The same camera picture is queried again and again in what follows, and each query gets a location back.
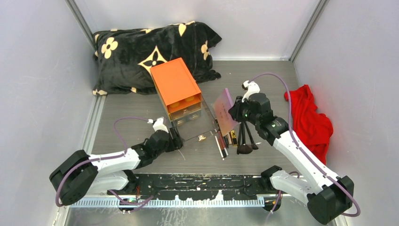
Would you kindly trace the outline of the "clear top drawer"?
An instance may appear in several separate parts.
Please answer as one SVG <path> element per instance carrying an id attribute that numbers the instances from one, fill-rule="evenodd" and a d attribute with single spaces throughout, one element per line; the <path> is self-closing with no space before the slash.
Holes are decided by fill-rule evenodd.
<path id="1" fill-rule="evenodd" d="M 219 126 L 203 96 L 194 104 L 170 114 L 170 121 L 186 143 L 199 142 L 216 134 Z"/>

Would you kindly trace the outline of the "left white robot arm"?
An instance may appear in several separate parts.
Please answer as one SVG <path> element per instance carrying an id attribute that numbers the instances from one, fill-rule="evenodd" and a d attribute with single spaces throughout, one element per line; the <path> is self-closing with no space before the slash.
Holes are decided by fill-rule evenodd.
<path id="1" fill-rule="evenodd" d="M 168 132 L 159 129 L 144 142 L 125 151 L 110 154 L 89 155 L 77 150 L 49 176 L 56 190 L 56 205 L 68 206 L 95 191 L 123 191 L 132 194 L 137 181 L 131 172 L 143 168 L 164 152 L 183 147 L 183 139 L 177 129 Z"/>

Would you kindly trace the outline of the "orange drawer organizer box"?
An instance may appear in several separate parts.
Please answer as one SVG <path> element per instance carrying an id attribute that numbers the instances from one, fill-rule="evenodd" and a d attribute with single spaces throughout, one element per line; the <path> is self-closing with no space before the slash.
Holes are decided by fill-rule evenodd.
<path id="1" fill-rule="evenodd" d="M 202 93 L 181 57 L 156 65 L 150 72 L 173 124 L 179 126 L 200 117 Z"/>

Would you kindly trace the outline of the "large pink eyeshadow palette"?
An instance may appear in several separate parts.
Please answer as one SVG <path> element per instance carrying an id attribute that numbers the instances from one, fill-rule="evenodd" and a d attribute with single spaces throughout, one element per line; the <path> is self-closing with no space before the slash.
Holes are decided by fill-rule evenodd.
<path id="1" fill-rule="evenodd" d="M 216 101 L 213 103 L 213 109 L 217 119 L 217 123 L 223 136 L 227 135 L 239 124 L 229 114 L 229 110 L 232 107 L 233 101 L 231 95 L 229 93 L 229 90 L 225 88 L 218 96 Z"/>

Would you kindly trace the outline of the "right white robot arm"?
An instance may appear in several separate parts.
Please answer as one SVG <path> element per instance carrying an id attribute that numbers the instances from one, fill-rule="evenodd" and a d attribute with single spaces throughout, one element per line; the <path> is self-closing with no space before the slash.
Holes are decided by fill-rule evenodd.
<path id="1" fill-rule="evenodd" d="M 296 178 L 281 167 L 272 166 L 261 173 L 261 187 L 266 193 L 281 190 L 295 197 L 323 225 L 352 207 L 354 182 L 348 176 L 337 175 L 316 158 L 289 123 L 273 114 L 264 93 L 236 97 L 229 114 L 237 122 L 253 124 L 258 135 L 287 157 L 304 177 Z"/>

